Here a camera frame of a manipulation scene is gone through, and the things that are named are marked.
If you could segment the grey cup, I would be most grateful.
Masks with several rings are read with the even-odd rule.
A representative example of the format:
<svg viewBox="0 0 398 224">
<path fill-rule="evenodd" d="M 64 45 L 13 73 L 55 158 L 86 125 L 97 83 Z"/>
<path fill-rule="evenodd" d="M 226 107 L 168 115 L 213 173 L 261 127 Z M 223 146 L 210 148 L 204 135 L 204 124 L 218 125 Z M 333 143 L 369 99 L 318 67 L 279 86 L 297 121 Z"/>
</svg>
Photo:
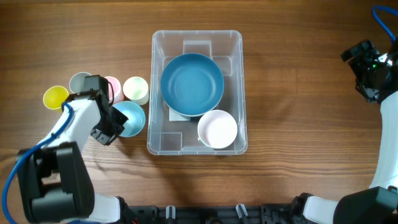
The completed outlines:
<svg viewBox="0 0 398 224">
<path fill-rule="evenodd" d="M 80 93 L 84 90 L 85 78 L 91 76 L 88 72 L 79 72 L 71 77 L 69 82 L 69 89 L 72 93 Z"/>
</svg>

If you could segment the pink cup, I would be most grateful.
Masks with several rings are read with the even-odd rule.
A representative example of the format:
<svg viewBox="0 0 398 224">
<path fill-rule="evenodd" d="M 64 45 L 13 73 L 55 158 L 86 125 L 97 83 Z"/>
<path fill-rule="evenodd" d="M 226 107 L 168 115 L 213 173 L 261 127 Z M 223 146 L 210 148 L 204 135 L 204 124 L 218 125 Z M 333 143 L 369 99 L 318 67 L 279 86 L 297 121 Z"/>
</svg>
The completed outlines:
<svg viewBox="0 0 398 224">
<path fill-rule="evenodd" d="M 116 104 L 124 100 L 123 90 L 119 80 L 115 77 L 105 77 L 109 81 L 109 103 Z"/>
</svg>

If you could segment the light blue bowl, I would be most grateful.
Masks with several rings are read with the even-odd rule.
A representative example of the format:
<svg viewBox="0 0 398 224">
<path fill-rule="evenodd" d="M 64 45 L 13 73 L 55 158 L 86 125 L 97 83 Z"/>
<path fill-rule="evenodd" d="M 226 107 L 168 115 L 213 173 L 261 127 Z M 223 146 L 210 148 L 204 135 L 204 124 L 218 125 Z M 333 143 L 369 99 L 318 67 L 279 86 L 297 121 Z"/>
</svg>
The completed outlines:
<svg viewBox="0 0 398 224">
<path fill-rule="evenodd" d="M 121 101 L 113 105 L 118 111 L 122 112 L 128 120 L 123 124 L 124 131 L 121 137 L 130 138 L 138 135 L 146 124 L 146 115 L 140 105 L 132 101 Z"/>
</svg>

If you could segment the yellow cup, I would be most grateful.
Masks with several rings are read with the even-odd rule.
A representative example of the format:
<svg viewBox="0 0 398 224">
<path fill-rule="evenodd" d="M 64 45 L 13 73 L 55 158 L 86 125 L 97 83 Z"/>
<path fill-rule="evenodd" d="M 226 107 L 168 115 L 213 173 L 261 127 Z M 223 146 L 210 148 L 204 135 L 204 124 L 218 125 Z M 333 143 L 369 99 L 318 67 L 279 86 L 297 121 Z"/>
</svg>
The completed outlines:
<svg viewBox="0 0 398 224">
<path fill-rule="evenodd" d="M 62 112 L 62 103 L 69 96 L 68 90 L 63 86 L 53 86 L 49 88 L 43 96 L 43 104 L 47 109 Z"/>
</svg>

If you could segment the dark blue bowl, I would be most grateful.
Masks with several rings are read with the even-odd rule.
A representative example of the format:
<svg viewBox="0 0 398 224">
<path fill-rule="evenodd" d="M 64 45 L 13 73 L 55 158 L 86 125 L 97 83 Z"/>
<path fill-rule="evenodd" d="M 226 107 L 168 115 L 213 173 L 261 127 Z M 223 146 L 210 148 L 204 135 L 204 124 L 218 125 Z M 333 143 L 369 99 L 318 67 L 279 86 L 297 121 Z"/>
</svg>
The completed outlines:
<svg viewBox="0 0 398 224">
<path fill-rule="evenodd" d="M 172 59 L 162 72 L 165 104 L 178 114 L 196 117 L 214 109 L 224 94 L 224 77 L 209 57 L 189 53 Z"/>
</svg>

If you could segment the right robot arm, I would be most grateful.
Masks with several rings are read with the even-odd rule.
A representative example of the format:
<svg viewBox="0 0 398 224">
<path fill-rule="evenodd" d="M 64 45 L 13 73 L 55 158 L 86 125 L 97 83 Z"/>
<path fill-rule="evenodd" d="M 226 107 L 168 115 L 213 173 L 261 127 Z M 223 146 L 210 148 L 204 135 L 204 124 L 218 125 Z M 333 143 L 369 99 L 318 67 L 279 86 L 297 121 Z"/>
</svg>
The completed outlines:
<svg viewBox="0 0 398 224">
<path fill-rule="evenodd" d="M 311 194 L 295 197 L 289 217 L 312 223 L 397 223 L 397 41 L 382 55 L 371 41 L 345 50 L 341 59 L 355 74 L 355 89 L 380 106 L 382 136 L 379 158 L 368 189 L 339 201 Z"/>
</svg>

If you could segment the mint green bowl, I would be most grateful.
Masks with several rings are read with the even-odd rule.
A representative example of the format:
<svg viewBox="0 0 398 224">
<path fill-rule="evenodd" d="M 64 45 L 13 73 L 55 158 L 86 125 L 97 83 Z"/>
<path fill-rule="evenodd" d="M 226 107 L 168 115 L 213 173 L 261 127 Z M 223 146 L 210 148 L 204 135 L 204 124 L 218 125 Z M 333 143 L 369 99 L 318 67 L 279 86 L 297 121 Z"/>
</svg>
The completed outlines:
<svg viewBox="0 0 398 224">
<path fill-rule="evenodd" d="M 211 148 L 211 149 L 214 149 L 211 145 L 209 145 L 208 143 L 206 143 L 201 137 L 198 137 L 198 140 L 199 140 L 200 142 L 202 142 L 203 145 L 205 145 L 206 147 L 209 147 L 209 148 Z"/>
</svg>

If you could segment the pink bowl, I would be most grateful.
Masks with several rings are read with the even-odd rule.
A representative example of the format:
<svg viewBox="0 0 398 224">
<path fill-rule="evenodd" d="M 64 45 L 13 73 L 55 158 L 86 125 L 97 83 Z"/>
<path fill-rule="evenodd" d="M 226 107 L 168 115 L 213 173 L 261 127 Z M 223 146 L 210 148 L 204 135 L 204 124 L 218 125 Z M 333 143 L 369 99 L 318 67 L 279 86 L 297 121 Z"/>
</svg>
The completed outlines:
<svg viewBox="0 0 398 224">
<path fill-rule="evenodd" d="M 200 118 L 197 132 L 204 145 L 213 149 L 224 149 L 236 139 L 238 125 L 228 112 L 212 110 Z"/>
</svg>

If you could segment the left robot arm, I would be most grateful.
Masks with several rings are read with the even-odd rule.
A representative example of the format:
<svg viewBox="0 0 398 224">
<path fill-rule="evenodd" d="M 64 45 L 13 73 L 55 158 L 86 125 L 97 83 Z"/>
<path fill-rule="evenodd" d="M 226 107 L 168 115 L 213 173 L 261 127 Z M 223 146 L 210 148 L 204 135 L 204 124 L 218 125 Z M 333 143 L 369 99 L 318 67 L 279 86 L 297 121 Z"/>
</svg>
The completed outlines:
<svg viewBox="0 0 398 224">
<path fill-rule="evenodd" d="M 19 151 L 11 175 L 17 176 L 26 219 L 31 223 L 119 223 L 121 201 L 95 193 L 81 156 L 93 137 L 110 145 L 128 118 L 109 104 L 109 82 L 85 78 L 83 91 L 67 97 L 62 115 L 32 149 Z"/>
</svg>

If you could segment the clear plastic storage container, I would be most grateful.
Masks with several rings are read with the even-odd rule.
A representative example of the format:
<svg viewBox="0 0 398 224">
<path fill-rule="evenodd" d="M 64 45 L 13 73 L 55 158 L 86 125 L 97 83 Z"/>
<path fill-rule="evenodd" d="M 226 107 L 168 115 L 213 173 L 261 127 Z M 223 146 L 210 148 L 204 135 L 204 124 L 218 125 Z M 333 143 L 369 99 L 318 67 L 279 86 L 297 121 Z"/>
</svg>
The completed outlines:
<svg viewBox="0 0 398 224">
<path fill-rule="evenodd" d="M 222 110 L 237 124 L 224 148 L 201 140 L 198 123 Z M 236 30 L 158 30 L 152 36 L 147 149 L 156 156 L 238 155 L 248 148 L 243 38 Z"/>
</svg>

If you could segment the cream cup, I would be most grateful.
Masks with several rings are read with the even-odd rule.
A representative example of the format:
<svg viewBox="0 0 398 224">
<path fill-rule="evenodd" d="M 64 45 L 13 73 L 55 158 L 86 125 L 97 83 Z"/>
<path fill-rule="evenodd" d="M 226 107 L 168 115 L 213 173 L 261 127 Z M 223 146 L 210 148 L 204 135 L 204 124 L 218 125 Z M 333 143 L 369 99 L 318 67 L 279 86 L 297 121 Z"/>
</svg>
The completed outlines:
<svg viewBox="0 0 398 224">
<path fill-rule="evenodd" d="M 149 85 L 142 77 L 128 78 L 123 85 L 124 95 L 138 105 L 149 101 Z"/>
</svg>

